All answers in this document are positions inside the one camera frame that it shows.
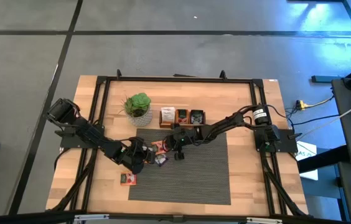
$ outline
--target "small object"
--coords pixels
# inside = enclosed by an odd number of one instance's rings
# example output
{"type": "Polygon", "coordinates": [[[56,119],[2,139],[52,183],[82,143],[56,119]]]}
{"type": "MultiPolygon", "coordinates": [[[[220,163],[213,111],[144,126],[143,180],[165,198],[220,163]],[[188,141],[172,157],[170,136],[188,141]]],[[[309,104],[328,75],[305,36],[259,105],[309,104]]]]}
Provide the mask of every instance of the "small object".
{"type": "Polygon", "coordinates": [[[291,134],[291,135],[288,135],[288,139],[289,139],[289,140],[296,139],[296,138],[299,137],[300,135],[302,135],[302,133],[291,134]]]}
{"type": "Polygon", "coordinates": [[[155,152],[148,151],[145,162],[147,162],[149,164],[154,164],[155,163],[155,157],[156,157],[156,153],[155,152]]]}
{"type": "Polygon", "coordinates": [[[164,154],[167,152],[166,146],[163,147],[163,141],[156,141],[151,143],[153,151],[156,152],[156,155],[164,154]]]}
{"type": "Polygon", "coordinates": [[[189,117],[190,124],[204,124],[204,113],[202,110],[191,110],[189,117]]]}
{"type": "Polygon", "coordinates": [[[168,160],[169,158],[165,154],[157,155],[155,158],[155,162],[159,167],[162,167],[168,160]]]}
{"type": "Polygon", "coordinates": [[[132,172],[122,172],[120,175],[120,185],[130,186],[137,184],[137,175],[132,172]]]}
{"type": "Polygon", "coordinates": [[[155,152],[155,149],[154,149],[153,147],[146,147],[146,146],[143,146],[143,150],[144,150],[144,151],[149,150],[149,151],[155,152]]]}
{"type": "Polygon", "coordinates": [[[178,109],[175,112],[176,120],[175,122],[178,124],[188,124],[188,110],[178,109]]]}
{"type": "Polygon", "coordinates": [[[176,109],[174,107],[161,108],[162,111],[162,123],[174,123],[176,117],[176,109]]]}

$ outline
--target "potted plant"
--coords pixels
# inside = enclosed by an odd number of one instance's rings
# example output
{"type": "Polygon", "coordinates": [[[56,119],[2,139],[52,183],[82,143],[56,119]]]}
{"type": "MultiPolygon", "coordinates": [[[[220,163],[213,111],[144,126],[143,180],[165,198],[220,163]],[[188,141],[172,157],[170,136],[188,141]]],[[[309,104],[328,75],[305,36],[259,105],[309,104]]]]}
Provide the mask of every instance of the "potted plant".
{"type": "Polygon", "coordinates": [[[151,99],[145,93],[138,93],[126,99],[124,111],[134,126],[148,125],[152,120],[151,99]]]}

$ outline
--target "black table leg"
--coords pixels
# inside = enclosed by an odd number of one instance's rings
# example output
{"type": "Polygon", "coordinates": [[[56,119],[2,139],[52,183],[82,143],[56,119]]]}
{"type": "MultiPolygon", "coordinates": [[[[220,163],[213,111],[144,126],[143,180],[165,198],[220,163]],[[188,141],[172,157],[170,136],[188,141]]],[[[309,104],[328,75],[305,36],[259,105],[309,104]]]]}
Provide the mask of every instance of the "black table leg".
{"type": "Polygon", "coordinates": [[[316,156],[302,159],[298,162],[299,172],[304,173],[324,166],[330,166],[338,162],[349,162],[350,156],[347,146],[340,146],[316,156]]]}

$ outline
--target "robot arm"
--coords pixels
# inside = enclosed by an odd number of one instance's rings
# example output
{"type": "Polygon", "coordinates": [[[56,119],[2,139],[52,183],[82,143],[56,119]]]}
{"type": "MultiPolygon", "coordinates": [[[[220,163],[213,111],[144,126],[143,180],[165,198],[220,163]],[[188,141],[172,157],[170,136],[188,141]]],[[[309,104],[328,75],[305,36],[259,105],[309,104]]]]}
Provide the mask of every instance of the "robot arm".
{"type": "Polygon", "coordinates": [[[47,119],[64,131],[56,133],[64,137],[65,135],[76,135],[83,142],[99,147],[106,157],[116,164],[123,164],[134,174],[138,174],[144,167],[144,162],[154,162],[155,154],[148,149],[144,150],[144,140],[132,137],[127,140],[130,146],[121,141],[112,140],[104,136],[100,125],[90,124],[85,118],[80,116],[79,107],[68,99],[59,99],[47,112],[47,119]]]}
{"type": "Polygon", "coordinates": [[[184,159],[182,146],[193,144],[199,146],[213,141],[219,134],[224,133],[236,127],[245,127],[252,131],[260,130],[263,133],[262,139],[266,144],[275,144],[280,140],[279,130],[275,125],[271,125],[266,116],[254,116],[256,125],[246,123],[244,115],[252,111],[253,115],[266,111],[265,106],[245,106],[233,113],[231,116],[211,125],[197,126],[193,129],[185,129],[179,125],[173,125],[174,133],[167,136],[164,144],[170,150],[177,151],[174,154],[176,160],[184,159]]]}

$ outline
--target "cable connector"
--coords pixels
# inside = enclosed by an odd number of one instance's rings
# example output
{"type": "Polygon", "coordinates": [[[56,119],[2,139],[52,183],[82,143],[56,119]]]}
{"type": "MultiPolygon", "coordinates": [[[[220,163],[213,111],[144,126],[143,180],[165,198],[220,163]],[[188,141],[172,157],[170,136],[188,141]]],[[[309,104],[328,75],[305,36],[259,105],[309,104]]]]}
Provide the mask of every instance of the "cable connector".
{"type": "Polygon", "coordinates": [[[311,105],[304,103],[302,100],[296,100],[296,109],[297,110],[305,110],[306,108],[310,108],[311,105]]]}
{"type": "Polygon", "coordinates": [[[300,135],[302,135],[302,133],[290,134],[290,135],[288,135],[288,139],[290,139],[290,140],[296,139],[296,138],[299,137],[300,135]]]}

